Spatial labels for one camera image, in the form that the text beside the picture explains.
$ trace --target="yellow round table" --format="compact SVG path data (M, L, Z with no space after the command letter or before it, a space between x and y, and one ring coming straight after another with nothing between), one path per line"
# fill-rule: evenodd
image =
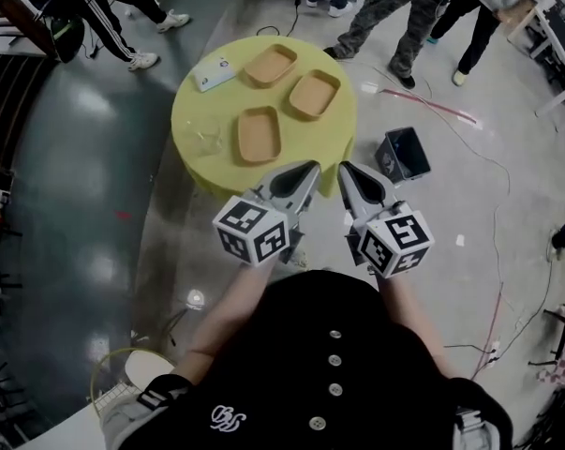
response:
M247 63L274 43L298 54L294 69L272 88L251 87L240 77ZM321 165L320 193L329 197L336 187L338 164L349 158L356 126L355 96L347 74L319 48L288 37L250 37L236 40L207 55L224 56L236 70L236 78L202 93L192 71L180 85L171 111L171 132L186 168L197 184L222 200L254 187L271 169L300 160L316 160ZM312 69L320 69L340 80L330 106L315 122L299 120L285 113L290 90ZM249 165L240 159L237 119L245 110L271 105L278 110L282 149L269 163ZM219 128L221 150L198 153L191 137L197 128L209 132Z

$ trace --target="track pants with white stripes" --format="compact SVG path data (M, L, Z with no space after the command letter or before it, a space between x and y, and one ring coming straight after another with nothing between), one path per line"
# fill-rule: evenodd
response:
M136 7L155 23L162 23L167 14L155 0L115 0ZM122 26L113 14L108 0L57 0L64 12L84 18L111 53L129 62L135 50L122 38Z

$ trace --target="rectangular wooden tray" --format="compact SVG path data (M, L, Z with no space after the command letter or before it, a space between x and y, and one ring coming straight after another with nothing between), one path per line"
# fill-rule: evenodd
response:
M290 92L290 106L307 120L319 119L334 100L340 81L322 70L311 70Z
M265 163L280 155L280 124L274 107L246 109L240 114L238 148L247 163Z
M270 88L292 70L296 61L295 51L275 43L249 62L245 73L259 88Z

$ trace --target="black trash bin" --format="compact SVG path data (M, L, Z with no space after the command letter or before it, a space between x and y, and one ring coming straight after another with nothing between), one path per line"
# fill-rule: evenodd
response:
M375 158L380 171L395 185L430 172L424 148L413 127L387 131Z

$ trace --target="black shirt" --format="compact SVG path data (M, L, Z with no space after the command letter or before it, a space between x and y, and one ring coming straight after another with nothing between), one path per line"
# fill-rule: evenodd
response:
M150 389L176 386L190 384L168 375ZM501 448L510 447L507 414L476 383L440 374L374 288L311 271L271 285L205 379L122 449L450 449L463 406L482 410L499 427Z

